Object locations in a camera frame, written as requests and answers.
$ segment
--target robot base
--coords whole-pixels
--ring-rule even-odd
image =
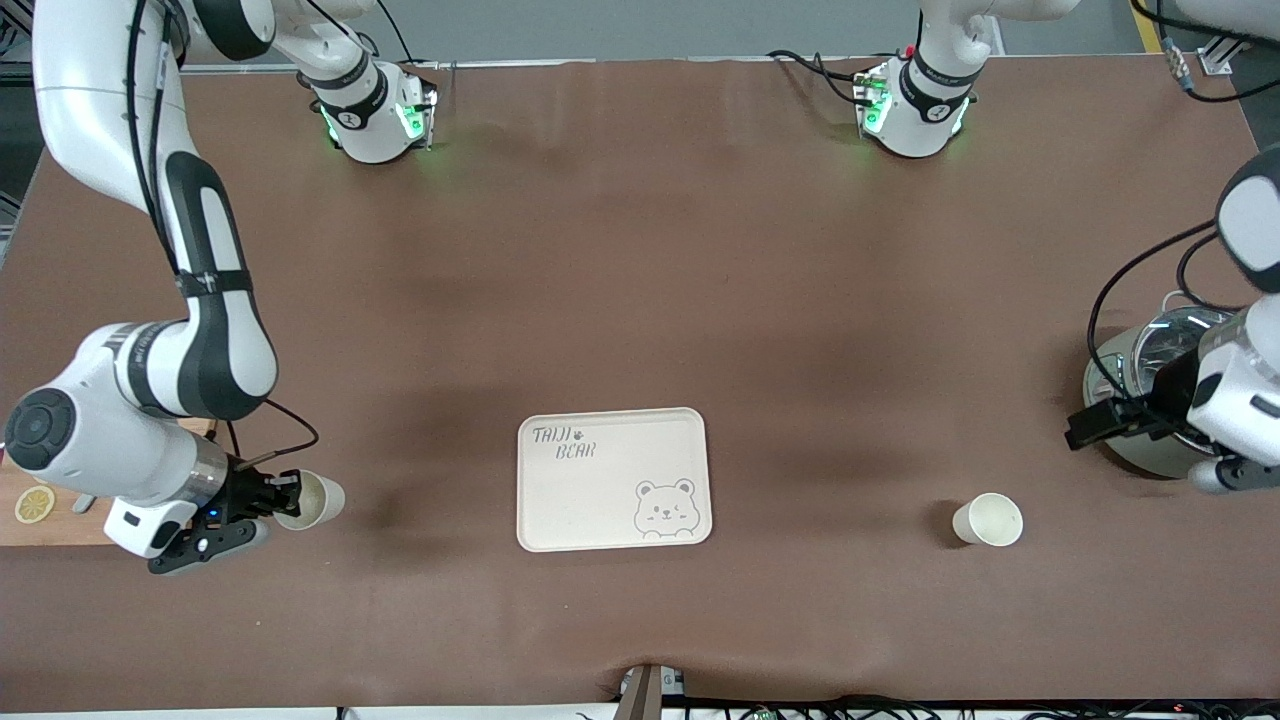
[[[435,133],[435,86],[402,70],[392,63],[375,63],[387,77],[383,105],[369,117],[365,127],[347,127],[342,113],[337,118],[320,110],[329,126],[329,138],[352,160],[367,164],[388,163],[411,147],[430,147]]]
[[[895,155],[928,158],[960,132],[969,100],[954,113],[954,119],[924,122],[920,113],[904,97],[899,79],[902,65],[900,58],[893,58],[854,76],[854,97],[870,102],[869,106],[858,106],[858,132],[864,137],[874,137]]]

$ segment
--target bear illustration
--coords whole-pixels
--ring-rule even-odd
[[[672,486],[655,486],[645,480],[636,486],[636,529],[645,539],[694,537],[701,515],[694,506],[692,482],[681,478]]]

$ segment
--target green led light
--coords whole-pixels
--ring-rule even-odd
[[[960,104],[960,109],[956,110],[956,123],[951,126],[951,135],[960,132],[960,126],[964,122],[964,111],[969,109],[969,99],[965,97],[964,102]]]
[[[329,140],[334,141],[335,143],[340,142],[338,140],[338,131],[333,129],[333,119],[329,117],[329,111],[324,109],[324,105],[320,106],[320,117],[324,118],[324,124],[326,128],[329,128]]]
[[[399,110],[401,124],[404,126],[404,133],[408,135],[410,140],[417,140],[422,137],[422,113],[415,110],[412,105],[396,104],[396,109]]]
[[[876,99],[876,104],[867,109],[867,117],[863,120],[867,132],[879,132],[884,127],[884,115],[888,115],[891,106],[892,96],[888,92],[882,92]]]

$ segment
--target lemon slice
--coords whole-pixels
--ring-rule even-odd
[[[47,486],[35,486],[22,491],[13,514],[24,525],[38,523],[54,511],[54,491]]]

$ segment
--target black cable strap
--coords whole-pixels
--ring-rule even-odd
[[[248,270],[218,270],[216,273],[191,274],[186,270],[173,278],[183,297],[202,297],[220,295],[234,290],[253,291],[253,279]]]

